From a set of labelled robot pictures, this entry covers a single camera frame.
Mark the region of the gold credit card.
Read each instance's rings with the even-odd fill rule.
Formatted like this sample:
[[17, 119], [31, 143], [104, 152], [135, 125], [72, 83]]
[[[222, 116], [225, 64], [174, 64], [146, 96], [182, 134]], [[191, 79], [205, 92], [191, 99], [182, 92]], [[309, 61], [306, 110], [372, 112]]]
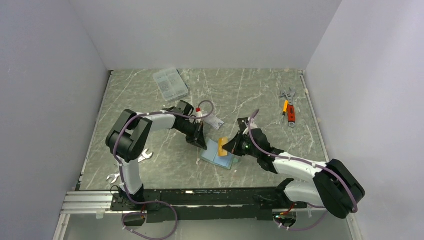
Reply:
[[226, 157], [228, 155], [228, 152], [223, 148], [224, 145], [228, 143], [228, 137], [221, 137], [218, 139], [218, 151], [217, 155], [219, 157]]

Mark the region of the clear plastic organizer box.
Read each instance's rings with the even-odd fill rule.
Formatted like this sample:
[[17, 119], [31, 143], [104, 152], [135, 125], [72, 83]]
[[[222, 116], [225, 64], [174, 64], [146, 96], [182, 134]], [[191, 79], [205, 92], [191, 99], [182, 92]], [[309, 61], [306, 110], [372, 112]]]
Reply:
[[173, 101], [189, 93], [188, 86], [184, 83], [176, 68], [160, 70], [152, 75], [162, 97], [165, 101]]

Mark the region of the black credit card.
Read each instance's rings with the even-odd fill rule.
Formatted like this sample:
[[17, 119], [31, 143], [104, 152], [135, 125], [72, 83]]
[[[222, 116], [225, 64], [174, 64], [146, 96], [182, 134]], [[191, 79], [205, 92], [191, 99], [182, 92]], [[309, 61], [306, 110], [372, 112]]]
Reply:
[[244, 132], [248, 128], [249, 118], [248, 117], [238, 118], [237, 124], [239, 126], [239, 131]]

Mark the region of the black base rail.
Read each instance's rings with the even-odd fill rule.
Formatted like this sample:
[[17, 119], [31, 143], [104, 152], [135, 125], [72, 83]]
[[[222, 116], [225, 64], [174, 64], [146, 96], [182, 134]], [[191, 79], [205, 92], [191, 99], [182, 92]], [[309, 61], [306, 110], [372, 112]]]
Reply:
[[134, 204], [118, 192], [112, 194], [112, 212], [146, 213], [148, 223], [164, 221], [256, 219], [271, 221], [273, 214], [306, 209], [304, 202], [292, 203], [274, 187], [147, 189], [148, 203]]

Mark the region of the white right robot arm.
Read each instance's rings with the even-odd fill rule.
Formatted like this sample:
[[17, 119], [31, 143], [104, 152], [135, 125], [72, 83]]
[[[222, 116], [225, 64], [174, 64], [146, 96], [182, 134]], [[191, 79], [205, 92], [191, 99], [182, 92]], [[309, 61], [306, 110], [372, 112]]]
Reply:
[[293, 202], [304, 202], [345, 219], [358, 212], [358, 203], [366, 195], [362, 185], [340, 160], [318, 162], [294, 156], [271, 146], [259, 128], [239, 131], [222, 149], [239, 157], [255, 158], [267, 172], [292, 177], [275, 194], [276, 203], [282, 208]]

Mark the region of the aluminium frame rail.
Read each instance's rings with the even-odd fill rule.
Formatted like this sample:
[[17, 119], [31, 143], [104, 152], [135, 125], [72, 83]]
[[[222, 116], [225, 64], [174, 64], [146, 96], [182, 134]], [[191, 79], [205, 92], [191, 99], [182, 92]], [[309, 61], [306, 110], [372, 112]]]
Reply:
[[66, 193], [54, 240], [63, 240], [72, 215], [91, 215], [96, 220], [103, 219], [111, 211], [112, 193], [108, 191], [69, 191]]

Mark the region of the orange small screwdriver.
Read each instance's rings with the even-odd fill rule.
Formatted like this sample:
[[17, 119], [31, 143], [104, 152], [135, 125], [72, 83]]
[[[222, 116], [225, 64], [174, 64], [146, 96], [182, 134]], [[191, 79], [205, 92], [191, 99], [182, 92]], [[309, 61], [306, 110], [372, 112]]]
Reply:
[[289, 101], [285, 100], [285, 102], [283, 104], [283, 108], [282, 108], [282, 116], [283, 117], [287, 114], [288, 105], [289, 105]]

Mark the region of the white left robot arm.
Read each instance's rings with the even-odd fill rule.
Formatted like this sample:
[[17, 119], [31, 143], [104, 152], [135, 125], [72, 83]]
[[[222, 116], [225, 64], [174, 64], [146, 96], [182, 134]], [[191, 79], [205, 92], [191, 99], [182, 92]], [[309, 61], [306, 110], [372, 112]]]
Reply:
[[150, 113], [125, 109], [106, 137], [105, 144], [117, 161], [120, 173], [120, 194], [131, 210], [144, 203], [144, 184], [140, 177], [139, 157], [151, 132], [174, 129], [185, 135], [188, 144], [207, 150], [204, 124], [195, 116], [195, 108], [186, 101], [177, 106]]

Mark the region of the red adjustable wrench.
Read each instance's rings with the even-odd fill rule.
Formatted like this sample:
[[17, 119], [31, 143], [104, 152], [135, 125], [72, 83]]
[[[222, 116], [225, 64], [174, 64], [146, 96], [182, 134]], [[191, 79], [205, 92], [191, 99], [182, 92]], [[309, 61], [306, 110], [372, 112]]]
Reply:
[[286, 98], [288, 100], [288, 108], [287, 108], [287, 121], [288, 126], [294, 128], [296, 126], [296, 113], [294, 107], [294, 96], [296, 94], [295, 88], [290, 87], [288, 91], [282, 91], [280, 97]]

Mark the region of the silver open-end wrench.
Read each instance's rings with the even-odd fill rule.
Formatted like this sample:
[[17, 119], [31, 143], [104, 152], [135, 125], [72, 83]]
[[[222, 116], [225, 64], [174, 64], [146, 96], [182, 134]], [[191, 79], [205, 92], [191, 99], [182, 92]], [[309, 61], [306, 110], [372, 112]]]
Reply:
[[[149, 149], [145, 149], [141, 155], [138, 157], [138, 159], [131, 161], [131, 163], [128, 163], [127, 165], [122, 167], [122, 170], [124, 172], [130, 172], [132, 171], [132, 169], [130, 169], [130, 167], [135, 167], [137, 170], [139, 169], [139, 164], [144, 161], [144, 160], [148, 160], [151, 159], [153, 156], [153, 152], [149, 151]], [[114, 184], [118, 179], [120, 179], [120, 170], [118, 169], [116, 173], [112, 173], [110, 175], [107, 176], [106, 181], [111, 185]]]

